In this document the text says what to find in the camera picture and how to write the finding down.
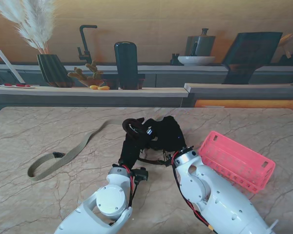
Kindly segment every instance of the succulent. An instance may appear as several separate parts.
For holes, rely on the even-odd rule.
[[[75,67],[75,72],[70,72],[67,75],[72,78],[77,78],[81,83],[84,85],[87,85],[90,87],[91,85],[97,85],[100,86],[103,84],[103,80],[101,77],[101,74],[103,74],[103,71],[98,71],[97,64],[95,61],[92,61],[91,64],[86,63],[86,67],[93,72],[93,75],[91,77],[87,77],[85,74],[83,74],[82,69]]]

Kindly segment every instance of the white bowl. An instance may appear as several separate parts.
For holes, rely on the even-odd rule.
[[[179,56],[178,60],[185,66],[202,66],[212,63],[215,60],[215,57]]]

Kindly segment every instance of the plastic basket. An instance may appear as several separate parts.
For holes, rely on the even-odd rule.
[[[212,131],[198,151],[205,165],[256,194],[265,188],[275,162]]]

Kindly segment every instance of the kitchen faucet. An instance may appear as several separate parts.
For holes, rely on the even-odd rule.
[[[84,24],[84,25],[79,27],[80,35],[82,36],[82,40],[83,40],[83,44],[84,44],[84,55],[82,54],[82,51],[81,51],[80,47],[77,47],[78,54],[79,54],[79,59],[80,60],[86,60],[87,63],[91,64],[92,59],[91,59],[90,51],[88,51],[88,46],[87,46],[86,39],[84,37],[84,28],[98,28],[98,26]]]

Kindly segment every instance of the strap loop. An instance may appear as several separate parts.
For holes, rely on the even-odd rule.
[[[94,135],[96,135],[98,132],[100,132],[103,128],[105,128],[107,125],[109,125],[109,124],[122,125],[122,123],[123,123],[123,121],[119,120],[119,119],[109,119],[109,120],[105,121],[100,126],[100,128],[85,135],[83,140],[81,141],[81,143],[79,145],[77,145],[75,148],[73,148],[72,150],[70,150],[67,154],[53,152],[53,153],[49,153],[44,156],[41,156],[28,168],[27,175],[33,181],[37,181],[37,180],[41,180],[41,179],[45,178],[46,176],[55,172],[57,169],[59,169],[63,165],[65,165],[65,164],[69,163],[71,160],[73,160],[84,149],[84,147],[91,140],[91,138]],[[48,160],[51,160],[54,158],[60,158],[60,160],[55,162],[53,165],[51,165],[49,168],[45,169],[40,174],[34,175],[35,170],[40,165],[42,165],[43,163],[47,162]]]

